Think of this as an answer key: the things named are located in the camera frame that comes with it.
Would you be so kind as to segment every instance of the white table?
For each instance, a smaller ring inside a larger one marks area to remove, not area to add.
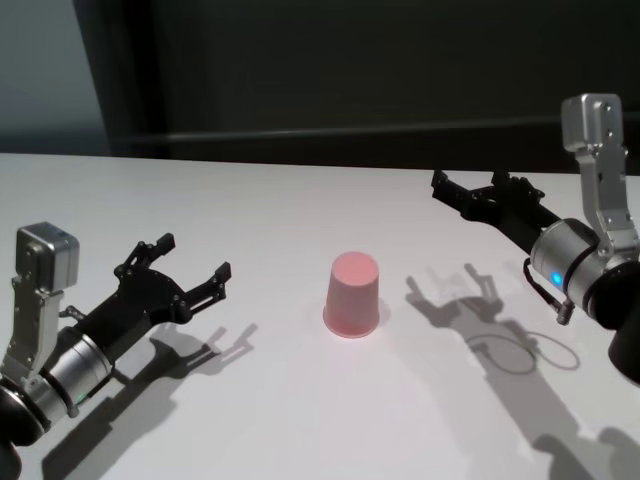
[[[528,177],[547,192],[546,206],[582,218],[578,176]],[[233,269],[226,301],[176,331],[152,332],[175,350],[160,362],[175,365],[205,343],[221,355],[184,378],[181,362],[167,374],[176,378],[146,388],[139,377],[124,390],[112,380],[80,417],[21,449],[22,478],[42,478],[45,457],[47,479],[78,462],[68,478],[638,478],[640,390],[609,363],[612,334],[582,312],[569,327],[556,325],[521,276],[524,254],[433,200],[430,178],[0,155],[3,352],[20,226],[48,220],[79,238],[79,283],[63,304],[84,311],[113,293],[113,268],[138,240],[167,231],[177,248],[156,268],[183,287],[225,260]],[[490,175],[451,178],[478,187]],[[629,179],[629,191],[638,213],[639,179]],[[372,335],[351,341],[321,318],[331,262],[348,250],[377,259],[386,312]],[[467,263],[493,278],[502,308],[468,298],[481,290]],[[432,302],[418,305],[427,316],[406,299],[408,277]],[[563,370],[542,356],[534,365],[513,343],[519,331],[552,337],[566,348],[536,336],[542,355],[570,367],[570,349],[580,367]],[[154,351],[143,339],[118,367],[135,377]]]

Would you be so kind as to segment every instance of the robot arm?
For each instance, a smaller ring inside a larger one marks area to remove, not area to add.
[[[14,330],[0,366],[0,460],[15,467],[12,445],[31,445],[65,415],[76,416],[118,358],[155,325],[187,323],[226,298],[228,263],[189,291],[149,268],[174,247],[171,234],[155,245],[139,242],[114,271],[120,284],[113,295],[88,315],[74,307],[60,314],[63,290],[77,280],[78,240],[49,223],[18,230]],[[58,332],[59,316],[77,323]]]
[[[562,104],[565,149],[580,164],[583,207],[591,227],[559,219],[540,205],[544,194],[524,178],[496,173],[492,186],[468,191],[436,171],[433,197],[462,217],[493,225],[524,250],[527,281],[567,324],[574,306],[617,334],[609,357],[640,383],[640,241],[627,207],[622,111],[615,95],[587,94]],[[533,267],[566,296],[559,302]]]

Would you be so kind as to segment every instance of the blue led light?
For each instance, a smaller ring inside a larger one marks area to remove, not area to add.
[[[553,284],[556,287],[561,287],[562,286],[562,275],[560,275],[558,272],[553,272],[551,274],[551,281],[553,282]]]

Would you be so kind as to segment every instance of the pink paper cup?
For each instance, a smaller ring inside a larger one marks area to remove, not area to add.
[[[378,326],[378,264],[366,253],[347,252],[331,266],[324,323],[336,335],[360,338]]]

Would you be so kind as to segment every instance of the metal bracket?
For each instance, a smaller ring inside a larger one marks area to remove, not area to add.
[[[620,98],[590,93],[565,100],[562,137],[580,164],[584,215],[600,239],[599,254],[637,260],[640,240],[627,206]]]
[[[62,290],[78,278],[78,240],[49,223],[18,230],[13,336],[0,373],[26,390],[53,352]]]

